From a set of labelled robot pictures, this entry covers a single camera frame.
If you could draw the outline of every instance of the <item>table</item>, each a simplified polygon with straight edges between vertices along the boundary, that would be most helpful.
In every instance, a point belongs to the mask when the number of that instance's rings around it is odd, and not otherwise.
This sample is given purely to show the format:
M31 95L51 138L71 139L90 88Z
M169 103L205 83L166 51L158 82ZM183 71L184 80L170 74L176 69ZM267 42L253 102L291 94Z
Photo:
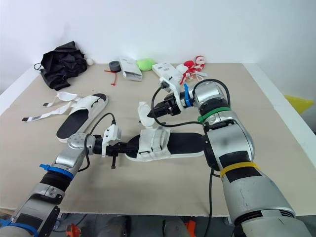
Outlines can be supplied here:
M129 81L118 74L116 86L110 86L114 75L104 72L108 65L95 64L79 77L69 79L70 87L63 91L84 97L105 93L109 103L103 113L115 114L122 129L122 140L139 134L139 101L150 103L158 85L154 72L144 72L143 81ZM298 215L316 214L316 172L300 144L293 137L275 107L264 95L242 64L207 64L203 70L209 78L223 81L230 90L232 108L255 142L255 162L279 186ZM0 207L15 209L27 197L45 171L41 163L51 164L65 144L56 138L56 131L66 115L51 116L35 122L21 119L53 110L42 104L51 102L55 91L47 87L40 76L14 100L0 116ZM157 102L166 95L161 92ZM192 108L176 117L163 117L167 123L196 120ZM103 134L111 118L96 128ZM173 128L173 131L198 132L199 125ZM76 175L60 205L63 212L208 215L208 179L210 168L204 156L133 162L124 155L117 158L117 168L111 169L111 158L91 157L87 171ZM220 179L213 179L213 216L226 216Z

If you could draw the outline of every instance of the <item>blue cable tie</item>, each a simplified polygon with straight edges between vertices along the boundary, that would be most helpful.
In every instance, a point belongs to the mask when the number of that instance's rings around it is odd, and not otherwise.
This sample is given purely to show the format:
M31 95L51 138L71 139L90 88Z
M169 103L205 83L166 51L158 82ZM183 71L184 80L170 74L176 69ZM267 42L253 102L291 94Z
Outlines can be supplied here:
M64 169L58 168L58 167L52 167L49 164L40 164L40 167L43 168L44 170L47 170L47 171L55 171L55 172L64 174L64 175L68 176L71 179L74 178L74 175L72 173L70 173L70 172L68 172L68 171L66 171Z
M184 83L184 98L185 98L186 105L188 107L192 107L193 105L191 105L190 98L189 98L189 87L186 83Z
M37 229L35 229L33 226L29 226L29 225L26 225L26 224L21 224L21 223L12 223L10 220L3 220L3 219L0 219L0 223L1 223L1 227L5 227L5 226L16 226L16 227L19 227L19 228L23 228L27 231L31 231L34 235L34 237L39 237L39 234L38 234L38 231Z

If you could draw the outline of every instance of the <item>yellow object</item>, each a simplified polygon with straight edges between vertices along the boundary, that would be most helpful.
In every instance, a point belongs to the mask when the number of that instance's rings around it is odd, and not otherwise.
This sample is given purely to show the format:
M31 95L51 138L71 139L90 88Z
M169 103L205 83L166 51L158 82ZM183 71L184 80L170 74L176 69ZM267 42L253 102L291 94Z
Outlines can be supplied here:
M221 178L223 178L223 176L228 172L231 171L233 169L238 169L238 168L242 168L242 167L255 167L257 169L259 169L259 167L254 163L254 162L240 162L240 163L235 163L235 164L231 164L229 166L226 166L224 169L221 170Z
M314 100L305 100L291 95L285 95L285 98L299 114L314 104Z

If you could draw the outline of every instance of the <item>black umbrella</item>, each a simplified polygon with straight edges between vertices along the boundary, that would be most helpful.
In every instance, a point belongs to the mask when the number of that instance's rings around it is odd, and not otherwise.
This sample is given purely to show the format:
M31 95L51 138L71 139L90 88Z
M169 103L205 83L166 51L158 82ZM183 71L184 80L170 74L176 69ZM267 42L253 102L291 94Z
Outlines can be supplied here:
M87 70L83 56L73 41L44 54L40 62L44 69L40 70L40 74L49 88L60 90L70 86L68 78L77 77Z

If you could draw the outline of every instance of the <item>white box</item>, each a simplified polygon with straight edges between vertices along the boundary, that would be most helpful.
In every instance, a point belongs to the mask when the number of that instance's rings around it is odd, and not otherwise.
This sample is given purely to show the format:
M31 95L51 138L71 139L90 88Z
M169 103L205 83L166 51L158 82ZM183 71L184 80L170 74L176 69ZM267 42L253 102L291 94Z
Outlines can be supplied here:
M170 63L157 63L152 66L153 71L161 78L174 78L177 82L181 81L182 74Z
M137 81L142 80L142 72L140 71L134 59L129 57L120 57L119 64L124 78Z

